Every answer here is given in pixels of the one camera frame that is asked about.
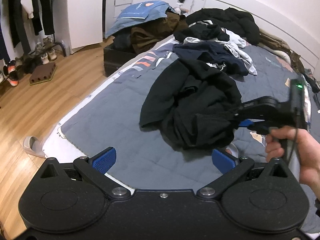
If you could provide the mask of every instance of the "bed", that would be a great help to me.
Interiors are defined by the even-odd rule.
[[[177,149],[159,130],[139,127],[141,106],[151,85],[177,59],[172,53],[175,43],[170,36],[130,60],[63,117],[44,143],[46,157],[70,163],[112,146],[117,151],[117,161],[106,176],[131,192],[135,188],[198,190],[221,176],[212,164],[211,151]],[[242,101],[267,95],[286,101],[289,89],[285,83],[296,73],[265,49],[248,45],[243,50],[251,56],[258,75],[236,79]],[[311,101],[311,134],[320,141],[320,116]],[[249,130],[236,130],[233,144],[240,155],[265,162],[262,138]],[[309,187],[302,187],[310,201],[310,212],[302,229],[317,233],[320,218],[315,215],[315,196]]]

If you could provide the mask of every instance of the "white slipper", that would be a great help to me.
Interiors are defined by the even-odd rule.
[[[23,149],[27,154],[45,158],[40,141],[34,136],[27,136],[23,141]]]

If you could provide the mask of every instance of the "wooden floor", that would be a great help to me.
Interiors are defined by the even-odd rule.
[[[0,223],[7,239],[26,228],[18,201],[44,159],[26,154],[26,136],[45,138],[54,125],[105,79],[103,48],[111,40],[87,46],[56,60],[50,82],[29,85],[26,75],[15,88],[0,88]]]

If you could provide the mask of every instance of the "gray quilt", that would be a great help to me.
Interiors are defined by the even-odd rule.
[[[139,63],[121,74],[90,103],[70,118],[61,130],[73,145],[91,157],[112,146],[117,151],[116,164],[109,174],[133,187],[142,189],[185,189],[195,191],[221,176],[212,164],[211,151],[182,150],[174,147],[157,129],[141,130],[141,106],[150,87],[177,56],[172,44],[146,54]],[[256,65],[257,76],[236,79],[243,101],[261,96],[288,99],[285,85],[295,73],[284,68],[273,54],[256,46],[247,46]],[[312,103],[311,134],[320,141],[320,117]],[[240,155],[265,162],[264,146],[253,139],[250,131],[239,128],[233,143]],[[315,196],[302,186],[310,201],[310,212],[303,225],[308,233],[320,232],[320,218],[315,215]]]

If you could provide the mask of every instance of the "black jacket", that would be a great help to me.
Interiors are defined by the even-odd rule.
[[[242,38],[247,38],[247,41],[252,45],[259,43],[259,27],[255,24],[253,16],[248,12],[238,11],[234,8],[225,10],[206,8],[196,11],[186,18],[188,25],[204,20],[211,20],[214,24],[218,24]]]
[[[241,104],[236,83],[199,60],[177,59],[156,79],[143,103],[140,126],[156,124],[183,148],[224,147],[234,139]]]
[[[175,32],[173,35],[175,39],[181,43],[183,43],[186,37],[193,37],[204,41],[208,41],[213,38],[218,38],[219,41],[230,40],[229,35],[224,33],[217,24],[205,25],[198,23],[189,28]]]
[[[225,64],[223,72],[233,75],[247,76],[249,71],[244,62],[233,56],[223,45],[215,41],[202,41],[199,43],[175,44],[173,52],[183,59],[198,59],[205,63]]]

